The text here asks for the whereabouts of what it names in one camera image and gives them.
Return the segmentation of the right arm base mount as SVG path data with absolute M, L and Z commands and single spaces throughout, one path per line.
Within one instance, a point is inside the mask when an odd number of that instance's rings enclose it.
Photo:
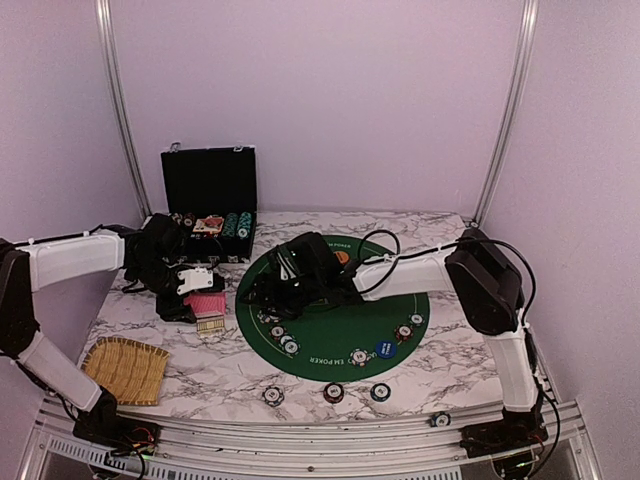
M 504 408 L 500 420 L 465 426 L 459 445 L 469 458 L 529 447 L 548 439 L 541 410 L 512 412 Z

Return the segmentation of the red patterned card deck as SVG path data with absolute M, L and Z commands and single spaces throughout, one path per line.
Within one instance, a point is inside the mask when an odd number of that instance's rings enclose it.
M 184 304 L 190 306 L 196 316 L 224 315 L 226 312 L 226 294 L 191 293 Z

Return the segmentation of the blue green chip stack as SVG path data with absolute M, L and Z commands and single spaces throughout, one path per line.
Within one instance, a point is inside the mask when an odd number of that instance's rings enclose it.
M 391 396 L 391 388 L 386 383 L 376 383 L 370 389 L 370 397 L 375 402 L 385 402 Z

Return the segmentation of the red black chip stack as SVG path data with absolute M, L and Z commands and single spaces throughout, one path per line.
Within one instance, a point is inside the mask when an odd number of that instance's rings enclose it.
M 323 389 L 323 398 L 330 404 L 340 403 L 344 398 L 344 388 L 341 384 L 331 382 Z

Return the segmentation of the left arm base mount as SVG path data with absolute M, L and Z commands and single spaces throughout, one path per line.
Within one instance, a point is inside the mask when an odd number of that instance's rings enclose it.
M 78 412 L 73 428 L 75 437 L 111 447 L 122 455 L 153 452 L 159 433 L 157 423 L 121 416 L 116 398 L 104 387 L 90 410 Z

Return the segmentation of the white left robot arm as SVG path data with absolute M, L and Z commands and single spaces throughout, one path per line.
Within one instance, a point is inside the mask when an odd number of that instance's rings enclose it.
M 126 423 L 95 406 L 103 389 L 41 331 L 33 295 L 52 284 L 122 269 L 157 298 L 181 306 L 184 297 L 213 284 L 212 271 L 178 264 L 187 234 L 169 216 L 155 214 L 140 229 L 121 225 L 52 239 L 1 243 L 1 352 L 35 374 L 81 411 L 92 410 L 89 431 L 106 445 L 125 438 Z

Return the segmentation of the black white chip stack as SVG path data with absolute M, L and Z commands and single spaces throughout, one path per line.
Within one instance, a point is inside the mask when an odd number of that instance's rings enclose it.
M 262 397 L 267 405 L 276 407 L 284 400 L 284 393 L 279 387 L 270 386 L 263 391 Z

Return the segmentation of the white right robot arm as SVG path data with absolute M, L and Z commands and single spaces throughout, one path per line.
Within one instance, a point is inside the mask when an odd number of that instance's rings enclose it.
M 534 431 L 531 412 L 541 397 L 535 346 L 526 315 L 534 296 L 524 294 L 523 272 L 504 254 L 507 243 L 466 229 L 452 243 L 404 254 L 355 256 L 341 263 L 318 232 L 304 233 L 266 254 L 267 268 L 239 293 L 240 302 L 285 319 L 296 319 L 312 303 L 359 305 L 389 297 L 452 291 L 466 321 L 493 355 L 509 415 L 495 438 L 515 448 Z

